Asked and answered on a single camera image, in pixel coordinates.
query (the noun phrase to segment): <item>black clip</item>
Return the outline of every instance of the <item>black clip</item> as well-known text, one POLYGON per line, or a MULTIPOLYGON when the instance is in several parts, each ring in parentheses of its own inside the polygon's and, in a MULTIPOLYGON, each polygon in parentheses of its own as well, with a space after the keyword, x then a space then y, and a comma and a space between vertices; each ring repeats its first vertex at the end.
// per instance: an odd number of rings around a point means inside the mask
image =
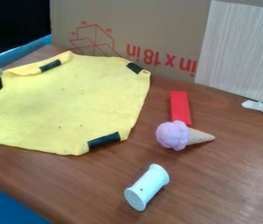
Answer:
POLYGON ((127 64, 127 67, 130 68, 136 74, 140 73, 143 69, 142 67, 137 66, 135 63, 129 63, 127 64))
POLYGON ((49 63, 47 65, 41 66, 39 69, 41 69, 41 72, 43 73, 43 72, 45 72, 45 71, 47 71, 49 69, 52 69, 54 67, 58 67, 60 65, 61 65, 60 60, 56 59, 56 60, 54 60, 53 62, 51 62, 51 63, 49 63))
POLYGON ((106 144, 106 143, 111 143, 111 142, 116 142, 116 141, 121 141, 120 134, 118 131, 113 134, 98 137, 94 140, 88 141, 87 144, 89 148, 93 148, 101 144, 106 144))

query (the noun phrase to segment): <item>yellow fabric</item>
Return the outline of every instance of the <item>yellow fabric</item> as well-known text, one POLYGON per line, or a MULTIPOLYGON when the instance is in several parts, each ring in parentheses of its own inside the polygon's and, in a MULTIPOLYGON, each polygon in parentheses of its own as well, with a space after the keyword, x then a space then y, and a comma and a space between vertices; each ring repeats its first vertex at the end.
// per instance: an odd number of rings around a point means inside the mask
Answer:
POLYGON ((128 138, 149 90, 121 58, 64 52, 3 72, 0 144, 61 155, 88 152, 87 142, 119 132, 128 138), (54 60, 62 65, 41 73, 54 60))

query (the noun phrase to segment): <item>thread spool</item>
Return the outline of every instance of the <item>thread spool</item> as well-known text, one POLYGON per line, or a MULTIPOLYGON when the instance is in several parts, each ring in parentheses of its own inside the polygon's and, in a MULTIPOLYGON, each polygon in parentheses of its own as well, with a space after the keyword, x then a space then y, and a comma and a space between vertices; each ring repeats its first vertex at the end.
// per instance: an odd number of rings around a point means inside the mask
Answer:
POLYGON ((124 191, 125 199, 131 207, 143 211, 154 195, 169 182, 169 174, 159 164, 152 164, 132 186, 124 191))

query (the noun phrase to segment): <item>box diagram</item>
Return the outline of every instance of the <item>box diagram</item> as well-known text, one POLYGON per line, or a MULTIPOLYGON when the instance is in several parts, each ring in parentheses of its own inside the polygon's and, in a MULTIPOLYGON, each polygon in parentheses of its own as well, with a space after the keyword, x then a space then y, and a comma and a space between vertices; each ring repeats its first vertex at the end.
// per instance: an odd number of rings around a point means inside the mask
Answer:
POLYGON ((72 35, 75 37, 69 40, 73 46, 70 50, 83 55, 121 57, 114 50, 114 38, 97 24, 78 27, 72 35))

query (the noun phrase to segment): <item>wooden board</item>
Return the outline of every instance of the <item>wooden board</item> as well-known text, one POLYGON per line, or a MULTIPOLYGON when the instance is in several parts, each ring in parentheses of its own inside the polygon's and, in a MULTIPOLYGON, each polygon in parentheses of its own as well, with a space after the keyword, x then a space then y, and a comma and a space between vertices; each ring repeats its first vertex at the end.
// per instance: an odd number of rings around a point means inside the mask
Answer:
POLYGON ((212 1, 196 83, 263 102, 263 8, 212 1))

